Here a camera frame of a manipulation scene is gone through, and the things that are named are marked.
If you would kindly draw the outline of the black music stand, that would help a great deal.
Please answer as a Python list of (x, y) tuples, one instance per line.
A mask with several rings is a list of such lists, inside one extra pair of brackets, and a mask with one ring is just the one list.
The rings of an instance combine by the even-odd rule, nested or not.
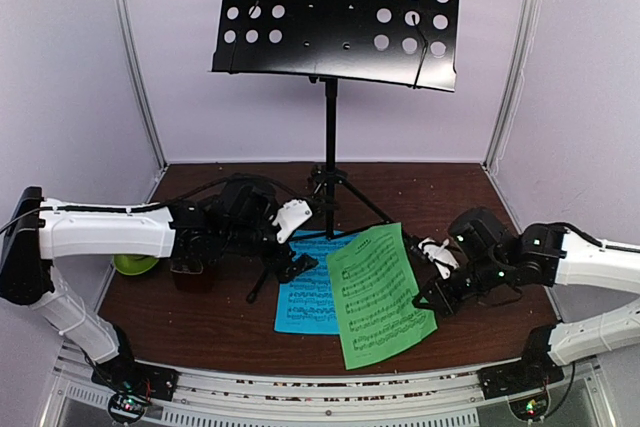
[(312, 179), (333, 197), (338, 85), (358, 80), (451, 92), (459, 0), (222, 0), (211, 68), (299, 75), (325, 90), (325, 163)]

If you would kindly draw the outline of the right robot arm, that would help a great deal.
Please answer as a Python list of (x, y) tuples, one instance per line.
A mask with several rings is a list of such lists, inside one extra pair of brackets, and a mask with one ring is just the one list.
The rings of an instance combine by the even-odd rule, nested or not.
[[(459, 265), (445, 244), (425, 239), (414, 252), (438, 268), (412, 300), (417, 309), (452, 316), (471, 298), (507, 286), (583, 285), (638, 294), (639, 248), (597, 239), (567, 222), (534, 223), (514, 235), (485, 207), (460, 214), (448, 235), (466, 259)], [(573, 323), (532, 330), (512, 377), (535, 387), (551, 371), (639, 342), (639, 303)]]

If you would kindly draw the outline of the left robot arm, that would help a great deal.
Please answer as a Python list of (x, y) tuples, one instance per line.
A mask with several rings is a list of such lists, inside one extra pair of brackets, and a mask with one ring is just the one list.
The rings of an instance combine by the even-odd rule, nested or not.
[(187, 193), (134, 206), (67, 203), (44, 197), (39, 187), (26, 188), (1, 229), (2, 299), (42, 315), (84, 351), (112, 389), (137, 389), (146, 376), (126, 334), (87, 308), (53, 262), (83, 255), (109, 255), (117, 265), (167, 259), (187, 273), (230, 254), (259, 258), (263, 274), (281, 284), (317, 266), (289, 243), (313, 215), (306, 199), (279, 203), (273, 184), (257, 176), (234, 175), (218, 184), (221, 192), (207, 198)]

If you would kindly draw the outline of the green sheet music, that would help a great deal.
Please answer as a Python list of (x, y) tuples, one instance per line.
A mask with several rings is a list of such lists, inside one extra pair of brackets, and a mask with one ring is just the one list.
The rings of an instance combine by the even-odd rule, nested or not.
[(418, 309), (418, 284), (399, 223), (372, 227), (327, 256), (344, 365), (383, 362), (438, 329), (435, 314)]

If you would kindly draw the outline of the blue sheet music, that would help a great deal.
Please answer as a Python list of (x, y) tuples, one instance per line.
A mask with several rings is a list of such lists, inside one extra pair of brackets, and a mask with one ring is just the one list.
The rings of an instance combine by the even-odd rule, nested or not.
[(318, 261), (279, 288), (274, 331), (298, 335), (338, 335), (333, 293), (326, 263), (327, 256), (346, 246), (355, 235), (327, 239), (324, 234), (291, 243), (299, 257), (307, 254)]

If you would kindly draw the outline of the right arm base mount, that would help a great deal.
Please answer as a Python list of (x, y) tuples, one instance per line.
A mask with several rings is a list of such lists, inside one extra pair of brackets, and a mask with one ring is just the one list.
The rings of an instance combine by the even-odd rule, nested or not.
[(563, 379), (561, 367), (522, 361), (485, 367), (478, 372), (484, 398), (505, 397), (511, 414), (527, 423), (540, 422), (552, 412), (549, 387)]

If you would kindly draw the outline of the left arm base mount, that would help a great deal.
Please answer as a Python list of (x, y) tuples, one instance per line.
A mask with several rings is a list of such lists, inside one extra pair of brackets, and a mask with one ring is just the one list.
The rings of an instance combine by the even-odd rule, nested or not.
[(113, 392), (107, 401), (107, 413), (111, 419), (118, 424), (129, 425), (150, 413), (155, 401), (171, 401), (178, 378), (175, 369), (136, 362), (131, 380), (116, 381), (95, 367), (91, 381)]

